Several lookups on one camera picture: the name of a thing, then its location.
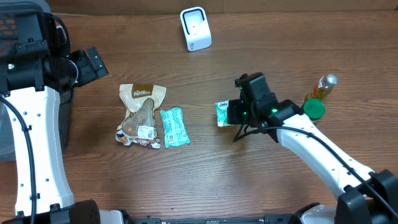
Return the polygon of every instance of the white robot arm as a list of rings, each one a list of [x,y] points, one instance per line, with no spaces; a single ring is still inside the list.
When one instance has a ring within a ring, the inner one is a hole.
[[[22,114],[30,129],[37,192],[36,214],[52,210],[68,210],[75,201],[63,168],[58,130],[59,93],[49,87],[44,91],[35,91],[34,87],[30,87],[11,91],[6,100]],[[12,124],[17,159],[16,215],[20,218],[29,218],[32,211],[32,193],[27,145],[21,124],[14,112],[9,108],[7,110]],[[120,211],[99,210],[98,212],[102,223],[123,223]]]
[[[322,134],[307,115],[296,114],[284,120],[283,126],[313,133],[328,144],[364,180],[371,178],[369,173],[373,172],[372,169],[347,155],[335,143]],[[305,134],[286,129],[278,129],[277,137],[281,145],[296,153],[324,181],[336,200],[341,194],[345,193],[344,188],[347,185],[357,187],[361,184],[330,151],[314,138],[309,138]]]

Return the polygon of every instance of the white device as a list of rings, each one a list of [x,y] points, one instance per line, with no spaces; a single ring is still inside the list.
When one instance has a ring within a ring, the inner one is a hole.
[[[189,51],[207,48],[211,45],[211,33],[205,10],[202,7],[184,9],[180,13]]]

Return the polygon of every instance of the blue wrapper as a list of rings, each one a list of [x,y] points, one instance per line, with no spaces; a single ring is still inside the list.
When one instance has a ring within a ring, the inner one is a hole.
[[[161,110],[164,128],[164,142],[166,148],[169,146],[181,146],[182,144],[190,144],[187,130],[184,125],[184,118],[181,108],[173,108],[167,111]]]

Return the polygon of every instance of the small snack packet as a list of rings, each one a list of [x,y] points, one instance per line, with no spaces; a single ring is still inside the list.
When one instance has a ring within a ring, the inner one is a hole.
[[[119,96],[127,108],[126,118],[118,126],[116,140],[125,146],[137,143],[160,149],[154,111],[163,102],[166,88],[157,85],[123,84]]]
[[[217,125],[219,127],[232,126],[232,124],[227,123],[228,106],[229,106],[229,100],[216,103]]]
[[[181,108],[173,108],[167,111],[161,110],[160,115],[164,127],[164,143],[166,148],[191,143],[185,129]]]

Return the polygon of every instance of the brown label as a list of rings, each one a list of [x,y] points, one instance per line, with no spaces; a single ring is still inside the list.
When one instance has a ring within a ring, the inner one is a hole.
[[[151,96],[154,90],[153,85],[134,85],[132,87],[131,96],[133,99],[140,98],[143,96]]]

